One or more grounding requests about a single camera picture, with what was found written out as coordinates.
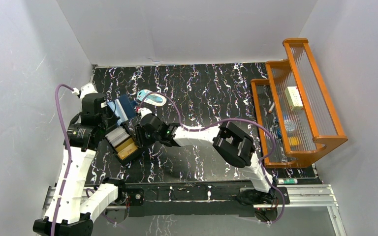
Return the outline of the black card box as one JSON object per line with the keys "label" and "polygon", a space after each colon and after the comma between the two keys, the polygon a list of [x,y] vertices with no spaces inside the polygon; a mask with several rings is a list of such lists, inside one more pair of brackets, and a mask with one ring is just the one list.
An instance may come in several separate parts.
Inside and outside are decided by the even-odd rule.
{"label": "black card box", "polygon": [[105,134],[105,139],[122,166],[125,166],[142,156],[142,149],[136,144],[129,129],[118,126]]}

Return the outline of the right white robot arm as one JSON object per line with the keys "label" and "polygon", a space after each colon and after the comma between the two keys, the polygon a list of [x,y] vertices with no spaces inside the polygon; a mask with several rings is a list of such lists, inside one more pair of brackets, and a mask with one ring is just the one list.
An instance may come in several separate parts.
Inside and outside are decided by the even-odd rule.
{"label": "right white robot arm", "polygon": [[246,119],[227,118],[206,127],[191,127],[167,124],[153,114],[146,114],[134,127],[135,141],[140,148],[156,142],[167,147],[213,147],[226,163],[243,171],[258,192],[258,199],[269,204],[277,197],[273,177],[257,154],[253,138],[236,125],[237,121],[255,124]]}

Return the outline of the blue leather card holder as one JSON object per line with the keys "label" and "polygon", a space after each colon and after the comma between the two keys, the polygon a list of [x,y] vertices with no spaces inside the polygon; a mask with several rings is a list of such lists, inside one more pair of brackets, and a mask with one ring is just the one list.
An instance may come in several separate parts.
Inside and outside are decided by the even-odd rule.
{"label": "blue leather card holder", "polygon": [[121,95],[119,98],[113,100],[116,101],[117,103],[117,116],[118,116],[118,121],[117,125],[121,125],[122,123],[133,119],[136,117],[136,107],[137,103],[134,100],[130,100],[127,95]]}

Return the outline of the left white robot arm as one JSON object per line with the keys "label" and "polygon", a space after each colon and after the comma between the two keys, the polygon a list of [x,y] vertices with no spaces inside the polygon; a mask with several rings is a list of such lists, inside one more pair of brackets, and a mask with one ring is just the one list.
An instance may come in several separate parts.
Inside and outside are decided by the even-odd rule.
{"label": "left white robot arm", "polygon": [[41,236],[90,236],[94,221],[110,203],[123,204],[127,191],[118,179],[103,183],[84,203],[82,193],[88,169],[100,142],[117,148],[130,138],[119,127],[115,112],[103,93],[82,92],[82,111],[68,128],[63,127],[65,150],[55,194],[43,219],[35,220],[33,231]]}

